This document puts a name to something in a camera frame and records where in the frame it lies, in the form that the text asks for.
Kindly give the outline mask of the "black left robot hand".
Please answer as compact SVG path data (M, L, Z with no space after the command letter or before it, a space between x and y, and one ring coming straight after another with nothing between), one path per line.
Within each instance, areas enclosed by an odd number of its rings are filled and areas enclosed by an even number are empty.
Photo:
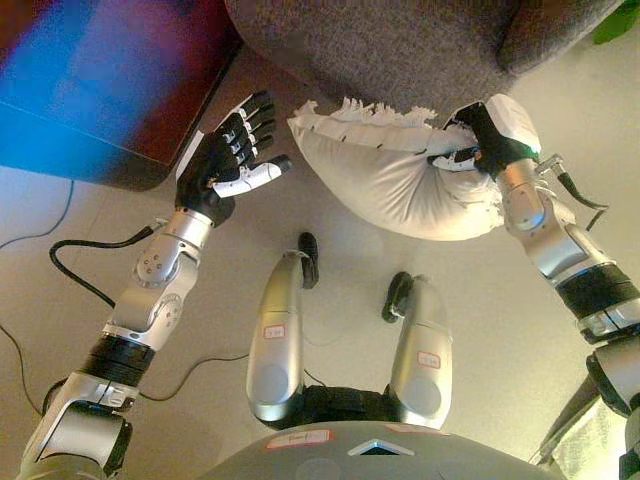
M274 143L275 105L268 91L251 94L204 134L177 178L175 206L206 216L214 227L230 218L235 198L284 175L285 154L259 155Z

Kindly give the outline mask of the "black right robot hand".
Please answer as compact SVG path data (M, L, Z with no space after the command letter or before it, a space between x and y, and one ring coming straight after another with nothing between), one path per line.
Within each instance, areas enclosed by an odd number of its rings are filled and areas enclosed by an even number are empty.
M474 144L429 156L430 165L451 172L477 170L492 179L520 160L539 161L539 135L526 110L506 94L495 94L456 110L445 129L460 127Z

